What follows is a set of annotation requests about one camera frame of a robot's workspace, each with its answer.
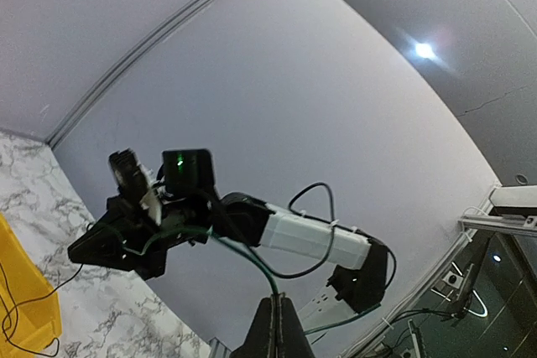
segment glass panel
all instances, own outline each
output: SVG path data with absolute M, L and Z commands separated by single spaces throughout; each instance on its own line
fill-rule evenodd
M 490 235 L 478 233 L 474 242 L 457 257 L 455 263 L 462 271 L 471 260 L 476 261 L 476 252 Z M 449 321 L 432 314 L 414 316 L 412 319 L 420 328 L 427 353 L 435 358 L 537 356 L 535 280 L 526 266 L 512 238 L 495 236 L 474 287 L 488 315 L 479 317 L 469 313 L 465 319 Z M 444 286 L 442 291 L 448 293 L 449 289 L 452 288 Z M 414 309 L 445 311 L 448 305 L 441 296 L 427 292 Z M 470 310 L 483 313 L 483 307 L 475 297 Z M 384 341 L 385 345 L 394 348 L 394 355 L 379 356 L 404 356 L 406 350 L 412 349 L 408 328 L 407 319 L 395 324 Z

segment ceiling light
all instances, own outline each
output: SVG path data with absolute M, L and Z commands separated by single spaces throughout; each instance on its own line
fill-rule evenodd
M 416 54 L 424 59 L 433 59 L 435 57 L 435 53 L 429 44 L 417 44 Z

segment yellow bin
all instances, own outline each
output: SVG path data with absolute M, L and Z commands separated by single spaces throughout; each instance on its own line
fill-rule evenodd
M 6 272 L 9 289 L 15 302 L 43 297 L 52 291 L 52 286 L 29 259 L 2 214 L 0 214 L 0 263 Z M 2 332 L 2 321 L 7 315 L 7 310 L 13 307 L 13 301 L 9 297 L 1 271 L 0 297 L 3 300 L 0 300 L 0 358 L 28 358 L 30 354 L 11 346 Z M 11 313 L 11 318 L 13 323 L 11 329 L 6 331 L 8 335 L 13 332 L 15 311 Z M 6 320 L 5 327 L 8 326 L 9 319 Z M 25 304 L 18 309 L 18 325 L 10 340 L 27 350 L 42 351 L 54 337 L 60 335 L 60 303 L 58 294 L 54 293 L 43 301 Z

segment marble countertop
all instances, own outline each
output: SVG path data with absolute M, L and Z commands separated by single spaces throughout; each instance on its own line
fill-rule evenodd
M 69 261 L 67 247 L 93 217 L 49 147 L 0 133 L 0 211 L 53 286 L 75 273 L 79 266 Z M 84 266 L 59 295 L 59 357 L 205 358 L 210 353 L 134 272 Z

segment green cable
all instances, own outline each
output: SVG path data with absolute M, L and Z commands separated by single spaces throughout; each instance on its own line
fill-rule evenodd
M 268 283 L 270 284 L 270 288 L 272 289 L 272 293 L 274 295 L 279 294 L 278 285 L 274 281 L 274 278 L 270 274 L 270 271 L 264 266 L 262 262 L 260 262 L 255 256 L 248 255 L 246 252 L 241 250 L 239 247 L 233 245 L 232 243 L 221 239 L 217 234 L 214 234 L 212 230 L 207 230 L 205 228 L 201 227 L 189 227 L 189 228 L 174 228 L 173 230 L 168 231 L 162 231 L 158 232 L 154 235 L 152 235 L 147 242 L 145 242 L 145 245 L 143 245 L 142 251 L 137 251 L 136 249 L 132 249 L 128 246 L 126 246 L 125 238 L 121 235 L 121 232 L 119 232 L 117 229 L 115 229 L 112 226 L 109 226 L 104 223 L 99 223 L 98 225 L 106 227 L 110 232 L 113 232 L 117 239 L 121 242 L 122 249 L 125 252 L 132 253 L 137 256 L 143 256 L 147 253 L 148 249 L 153 245 L 157 240 L 165 238 L 167 236 L 172 235 L 179 235 L 179 234 L 191 234 L 191 235 L 205 235 L 209 236 L 210 238 L 214 239 L 216 242 L 220 243 L 221 245 L 225 246 L 227 249 L 235 252 L 236 254 L 244 257 L 245 259 L 248 259 L 252 264 L 254 264 L 259 270 L 261 270 L 264 274 L 264 276 L 267 278 Z
M 356 316 L 351 317 L 350 319 L 343 320 L 341 322 L 333 323 L 333 324 L 327 324 L 320 327 L 315 327 L 314 329 L 309 329 L 304 332 L 305 335 L 313 335 L 314 333 L 319 333 L 320 331 L 327 331 L 330 329 L 334 329 L 335 327 L 343 326 L 344 324 L 349 324 L 352 322 L 357 321 L 358 319 L 363 318 L 366 314 L 370 314 L 375 309 L 379 308 L 380 304 L 376 304 L 373 307 L 369 308 L 368 310 L 364 310 L 360 314 L 357 314 Z

